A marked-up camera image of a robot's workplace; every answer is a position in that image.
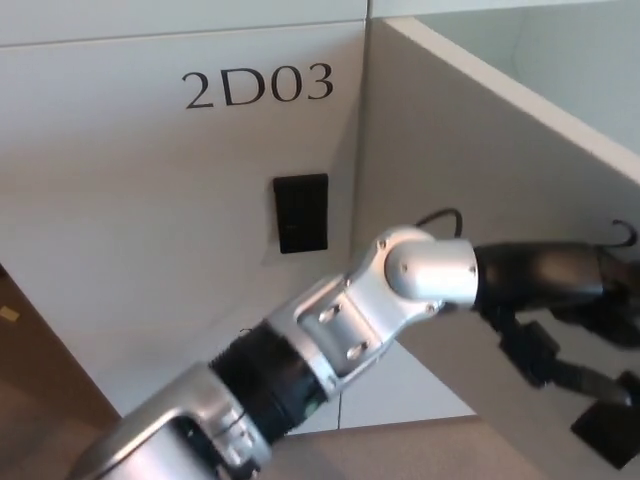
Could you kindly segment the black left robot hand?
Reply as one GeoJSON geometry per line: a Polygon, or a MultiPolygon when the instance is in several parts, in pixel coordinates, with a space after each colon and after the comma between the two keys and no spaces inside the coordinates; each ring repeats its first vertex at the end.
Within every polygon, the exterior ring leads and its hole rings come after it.
{"type": "Polygon", "coordinates": [[[639,264],[583,242],[507,242],[478,246],[473,305],[499,335],[499,347],[534,388],[554,384],[595,400],[636,407],[639,396],[592,368],[559,358],[559,344],[520,312],[547,310],[621,349],[639,346],[639,264]]]}

